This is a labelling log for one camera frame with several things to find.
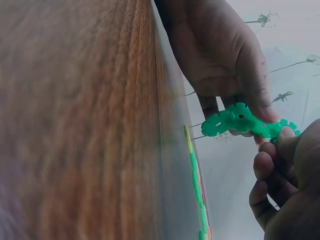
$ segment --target finger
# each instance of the finger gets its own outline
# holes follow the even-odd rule
[[[204,118],[207,120],[212,114],[218,113],[218,103],[215,97],[198,95],[200,106],[202,108]]]
[[[263,122],[277,122],[278,115],[269,97],[268,67],[258,40],[251,39],[242,46],[236,69],[252,113]]]
[[[253,160],[253,171],[257,180],[265,180],[274,171],[275,166],[269,154],[259,152]]]
[[[261,146],[265,142],[265,139],[261,136],[253,135],[253,138],[255,143],[259,146]]]
[[[294,164],[294,156],[300,136],[294,136],[290,127],[284,127],[277,139],[277,148],[280,155],[290,164]]]
[[[264,181],[256,181],[249,195],[249,204],[255,219],[263,230],[276,215],[277,210],[267,198],[268,187]]]
[[[271,156],[266,152],[262,151],[256,155],[253,169],[256,178],[266,182],[268,194],[280,207],[298,191],[295,186],[278,172]]]
[[[229,129],[229,132],[234,136],[239,136],[240,135],[240,132],[238,132],[237,130]]]
[[[277,170],[273,171],[272,174],[265,179],[265,182],[268,186],[268,194],[279,207],[282,207],[288,199],[298,191],[298,189]]]
[[[277,147],[272,143],[265,142],[259,148],[259,152],[267,153],[273,162],[274,168],[296,188],[298,187],[298,179],[294,171],[294,166],[284,160],[278,153]]]

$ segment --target green strip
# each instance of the green strip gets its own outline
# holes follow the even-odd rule
[[[190,153],[191,166],[193,170],[197,169],[197,158],[195,152]]]
[[[199,232],[199,240],[205,240],[205,234],[203,231]]]
[[[206,209],[202,198],[202,189],[200,186],[200,179],[198,179],[198,162],[195,154],[194,146],[190,139],[190,134],[188,127],[184,126],[184,132],[185,137],[187,140],[189,152],[190,152],[190,161],[191,161],[191,167],[192,167],[192,180],[193,180],[193,187],[195,191],[195,197],[197,201],[199,202],[199,208],[200,208],[200,219],[201,219],[201,225],[202,230],[199,232],[199,240],[205,240],[205,234],[207,234],[207,220],[206,220]]]
[[[206,214],[205,214],[204,208],[201,209],[200,216],[201,216],[202,230],[206,234],[207,233],[207,221],[206,221]]]

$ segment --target yellow strip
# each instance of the yellow strip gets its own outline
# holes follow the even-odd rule
[[[186,143],[188,145],[189,153],[192,154],[194,151],[194,148],[192,146],[191,138],[190,138],[190,133],[187,125],[184,125],[184,134],[186,137]]]

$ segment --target green plastic toy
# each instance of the green plastic toy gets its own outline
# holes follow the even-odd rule
[[[283,127],[290,127],[296,136],[300,135],[297,125],[281,119],[276,123],[265,123],[257,119],[243,102],[237,102],[228,106],[224,111],[215,113],[206,120],[202,126],[202,134],[208,137],[215,137],[227,130],[237,130],[240,133],[251,131],[263,138],[276,139]]]

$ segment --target plastic building block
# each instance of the plastic building block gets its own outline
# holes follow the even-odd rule
[[[293,122],[288,123],[286,119],[282,119],[276,123],[265,123],[256,118],[245,103],[237,102],[210,116],[202,124],[201,130],[208,137],[215,137],[227,130],[237,130],[240,133],[252,132],[263,138],[276,139],[283,127],[290,127],[296,136],[300,135]]]

